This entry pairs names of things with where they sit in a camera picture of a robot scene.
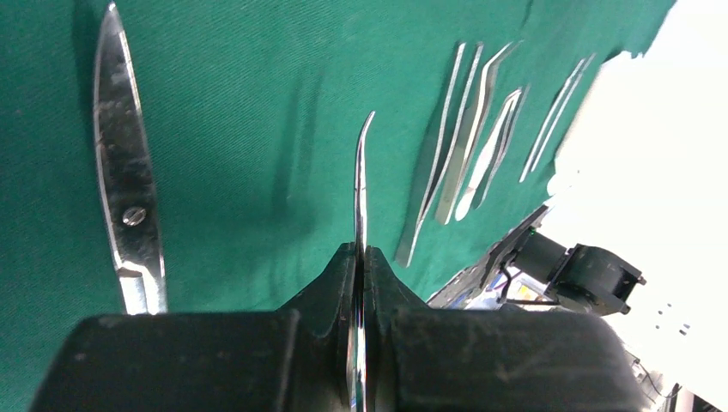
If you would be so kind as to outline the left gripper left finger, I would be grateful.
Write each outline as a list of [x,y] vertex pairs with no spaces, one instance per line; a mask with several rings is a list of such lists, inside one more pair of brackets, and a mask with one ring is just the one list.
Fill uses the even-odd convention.
[[69,334],[34,411],[348,411],[354,247],[274,311],[100,315]]

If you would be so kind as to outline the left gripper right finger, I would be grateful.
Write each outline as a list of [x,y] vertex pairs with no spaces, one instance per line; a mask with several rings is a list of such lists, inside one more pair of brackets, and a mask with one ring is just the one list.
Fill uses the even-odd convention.
[[573,312],[425,304],[367,249],[370,411],[639,411],[646,398],[616,333]]

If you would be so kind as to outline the surgical forceps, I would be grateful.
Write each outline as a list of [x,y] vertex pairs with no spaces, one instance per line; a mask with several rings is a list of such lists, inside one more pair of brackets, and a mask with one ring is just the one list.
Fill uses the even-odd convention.
[[367,250],[367,174],[366,140],[376,111],[371,111],[361,127],[355,151],[354,174],[354,259],[355,272],[352,291],[352,326],[349,337],[352,411],[367,411],[367,338],[364,305],[365,257]]

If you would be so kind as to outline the long steel forceps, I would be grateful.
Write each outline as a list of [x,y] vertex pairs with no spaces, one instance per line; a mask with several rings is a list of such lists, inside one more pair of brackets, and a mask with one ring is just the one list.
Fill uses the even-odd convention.
[[444,147],[447,120],[462,71],[466,46],[465,42],[459,42],[455,46],[452,67],[422,139],[412,175],[403,230],[394,256],[395,262],[402,268],[408,268],[412,263],[417,240],[439,189],[443,167],[449,155],[449,150]]

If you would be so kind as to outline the green surgical cloth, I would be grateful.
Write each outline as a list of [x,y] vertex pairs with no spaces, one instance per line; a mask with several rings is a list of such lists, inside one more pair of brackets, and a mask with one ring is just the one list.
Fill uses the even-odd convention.
[[[94,158],[102,1],[1,4],[1,408],[25,411],[65,337],[121,300]],[[393,258],[459,41],[501,65],[494,103],[529,93],[485,204],[428,219],[398,276],[422,297],[542,203],[558,144],[518,177],[582,58],[647,52],[670,1],[121,1],[154,162],[169,305],[268,310],[353,239],[367,135],[369,242]]]

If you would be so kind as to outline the steel scissors blade pair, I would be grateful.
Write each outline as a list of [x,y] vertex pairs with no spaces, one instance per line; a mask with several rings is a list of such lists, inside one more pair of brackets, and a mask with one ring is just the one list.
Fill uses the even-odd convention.
[[94,149],[100,200],[124,310],[167,312],[158,198],[129,42],[110,2],[94,55]]

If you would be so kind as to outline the thin steel tweezers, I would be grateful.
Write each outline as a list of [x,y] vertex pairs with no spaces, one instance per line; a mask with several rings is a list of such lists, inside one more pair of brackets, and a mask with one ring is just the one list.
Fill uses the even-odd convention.
[[592,53],[586,58],[581,58],[573,68],[572,72],[565,79],[541,124],[534,143],[531,146],[531,151],[529,152],[521,174],[519,175],[519,183],[523,183],[527,176],[535,171],[567,103],[571,99],[574,90],[579,85],[581,78],[595,57],[596,54]]

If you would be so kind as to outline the steel spatula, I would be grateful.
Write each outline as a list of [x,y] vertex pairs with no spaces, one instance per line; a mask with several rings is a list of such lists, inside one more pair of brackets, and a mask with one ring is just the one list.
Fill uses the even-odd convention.
[[448,224],[453,218],[473,150],[482,134],[491,107],[499,66],[519,44],[520,42],[516,40],[502,46],[485,64],[477,64],[466,82],[456,117],[454,144],[444,173],[440,201],[435,211],[435,219],[442,225]]

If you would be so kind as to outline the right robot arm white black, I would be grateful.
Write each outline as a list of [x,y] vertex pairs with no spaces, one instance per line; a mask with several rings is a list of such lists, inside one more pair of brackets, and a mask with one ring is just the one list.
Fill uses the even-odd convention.
[[567,248],[535,230],[509,265],[543,301],[608,323],[646,411],[727,409],[727,289],[707,269],[649,282],[612,251]]

